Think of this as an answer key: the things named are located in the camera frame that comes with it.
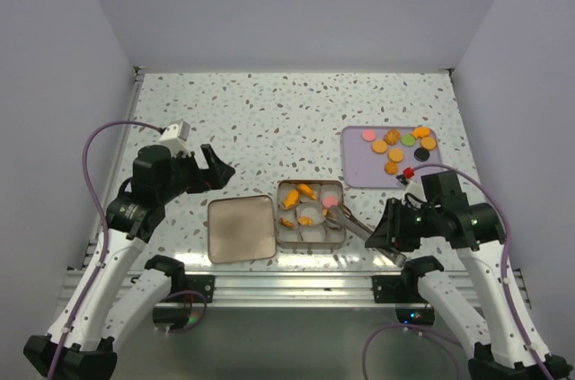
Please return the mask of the metal tongs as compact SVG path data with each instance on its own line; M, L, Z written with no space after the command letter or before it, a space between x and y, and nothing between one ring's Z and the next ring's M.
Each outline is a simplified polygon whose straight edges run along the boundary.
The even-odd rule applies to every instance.
M359 219L357 219L350 209L343 204L332 206L328 208L326 213L326 219L335 225L344 227L345 229L352 232L360 240L362 240L369 250L377 251L385 256L394 266L402 268L407 258L405 255L396 251L395 249L387 250L383 248L374 248L367 246L367 240L373 233L367 225L363 224Z

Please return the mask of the gold tin lid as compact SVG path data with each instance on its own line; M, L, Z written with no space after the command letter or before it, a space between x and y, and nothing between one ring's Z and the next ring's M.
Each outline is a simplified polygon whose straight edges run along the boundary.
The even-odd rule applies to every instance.
M208 258L214 264L272 258L276 254L273 203L265 195L218 199L208 205Z

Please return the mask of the pink round cookie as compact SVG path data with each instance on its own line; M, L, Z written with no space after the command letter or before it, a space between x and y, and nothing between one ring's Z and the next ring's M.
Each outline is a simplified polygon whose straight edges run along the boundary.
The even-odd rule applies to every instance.
M325 197L322 200L322 204L324 208L331 208L331 207L335 207L339 204L339 199L336 196L329 196L329 197Z

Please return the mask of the orange fish cookie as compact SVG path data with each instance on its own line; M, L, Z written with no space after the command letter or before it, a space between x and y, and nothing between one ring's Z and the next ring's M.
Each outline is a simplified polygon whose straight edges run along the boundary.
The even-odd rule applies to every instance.
M297 185L296 189L302 196L310 200L317 200L317 195L309 185L300 183Z
M295 207L300 201L300 192L298 190L291 190L286 197L282 200L282 206L285 210Z

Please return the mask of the orange round cookie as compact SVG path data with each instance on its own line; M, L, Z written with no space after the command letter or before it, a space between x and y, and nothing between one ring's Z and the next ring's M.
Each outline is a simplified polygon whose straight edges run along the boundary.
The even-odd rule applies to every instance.
M310 217L300 217L297 221L302 226L312 226L314 224L314 220Z
M421 141L420 141L420 145L431 151L434 150L437 147L437 141L435 138L433 137L424 137Z

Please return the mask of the small orange flower cookie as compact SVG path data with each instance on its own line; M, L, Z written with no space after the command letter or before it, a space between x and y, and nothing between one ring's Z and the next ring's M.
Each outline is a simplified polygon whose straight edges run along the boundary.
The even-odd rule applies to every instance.
M286 228L293 228L294 227L294 224L285 218L281 218L280 223Z

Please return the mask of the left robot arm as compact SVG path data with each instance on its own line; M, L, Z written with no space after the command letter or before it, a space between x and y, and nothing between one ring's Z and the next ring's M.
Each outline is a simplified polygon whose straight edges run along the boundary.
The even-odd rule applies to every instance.
M132 175L107 207L95 252L74 294L43 335L32 335L23 354L47 379L109 379L121 341L154 306L191 295L182 262L155 255L137 281L119 296L133 263L165 218L165 207L182 194L223 189L235 174L211 145L201 147L208 164L202 169L192 153L167 146L141 148Z

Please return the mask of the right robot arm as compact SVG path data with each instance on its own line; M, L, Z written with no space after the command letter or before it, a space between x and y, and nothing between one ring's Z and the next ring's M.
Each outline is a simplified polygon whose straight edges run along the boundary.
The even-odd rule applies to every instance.
M431 304L458 339L473 379L569 379L573 370L553 354L536 329L509 263L509 230L486 200L470 204L462 174L453 169L413 182L398 179L401 199L389 198L365 246L384 252L401 270L399 290L408 300ZM474 309L433 255L410 258L422 240L441 237L455 251L473 284Z

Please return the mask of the lilac tray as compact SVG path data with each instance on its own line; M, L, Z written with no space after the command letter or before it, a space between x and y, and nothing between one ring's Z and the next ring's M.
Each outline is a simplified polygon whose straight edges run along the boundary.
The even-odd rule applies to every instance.
M402 184L396 176L407 167L414 168L418 162L413 152L422 147L422 138L416 138L414 146L404 146L400 141L389 146L384 135L390 129L397 129L402 136L411 134L416 127L409 126L347 126L341 132L341 156L344 181L353 188L361 189L399 189ZM362 132L372 129L376 139L367 142L362 139ZM441 163L442 157L435 132L430 129L429 137L437 141L437 147L430 151L430 158L424 163Z

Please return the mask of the gold cookie tin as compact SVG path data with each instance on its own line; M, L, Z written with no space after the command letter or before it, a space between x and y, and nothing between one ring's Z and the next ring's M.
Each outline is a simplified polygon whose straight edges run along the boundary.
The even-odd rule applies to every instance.
M291 190L296 190L298 184L309 185L317 195L317 200L310 200L300 194L299 203L285 210L282 200ZM277 233L276 242L281 248L292 250L336 250L347 240L346 230L326 219L328 208L324 208L322 200L325 197L336 196L339 204L344 205L344 190L339 181L332 180L283 180L279 183L276 196ZM314 220L312 226L302 226L298 218L310 217ZM286 228L280 223L285 218L294 224Z

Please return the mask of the black round cookie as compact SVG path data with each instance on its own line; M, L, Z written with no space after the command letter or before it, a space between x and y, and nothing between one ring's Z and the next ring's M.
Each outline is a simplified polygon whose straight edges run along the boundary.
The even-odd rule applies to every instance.
M424 163L424 162L427 162L429 160L430 151L424 147L419 147L419 148L414 150L413 156L418 162Z

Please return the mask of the green round cookie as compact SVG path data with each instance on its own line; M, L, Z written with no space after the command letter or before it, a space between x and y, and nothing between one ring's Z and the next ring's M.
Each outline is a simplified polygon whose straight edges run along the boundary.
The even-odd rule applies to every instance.
M401 142L404 146L411 147L416 143L416 138L411 134L406 134L401 137Z

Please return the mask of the pink cookie on tray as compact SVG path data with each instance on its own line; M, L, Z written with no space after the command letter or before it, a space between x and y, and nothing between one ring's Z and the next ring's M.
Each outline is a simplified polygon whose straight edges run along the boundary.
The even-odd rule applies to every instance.
M367 142L372 142L376 139L376 132L372 129L366 129L361 134L362 139Z

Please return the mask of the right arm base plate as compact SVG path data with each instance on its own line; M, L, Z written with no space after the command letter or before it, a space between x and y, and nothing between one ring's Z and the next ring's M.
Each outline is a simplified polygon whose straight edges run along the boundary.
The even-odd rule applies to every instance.
M380 305L425 305L427 301L412 293L399 275L373 275L371 277L373 300Z

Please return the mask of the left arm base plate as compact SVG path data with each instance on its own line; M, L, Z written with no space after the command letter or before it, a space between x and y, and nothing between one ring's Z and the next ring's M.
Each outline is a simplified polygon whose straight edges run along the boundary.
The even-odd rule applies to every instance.
M213 275L188 275L174 278L167 300L206 301L211 304L216 289L216 278Z

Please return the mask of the aluminium rail frame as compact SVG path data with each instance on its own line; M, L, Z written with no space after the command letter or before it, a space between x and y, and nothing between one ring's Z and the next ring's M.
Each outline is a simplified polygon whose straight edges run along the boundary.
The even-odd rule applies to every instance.
M399 275L396 270L375 272L225 271L213 274L213 308L371 308L373 275Z

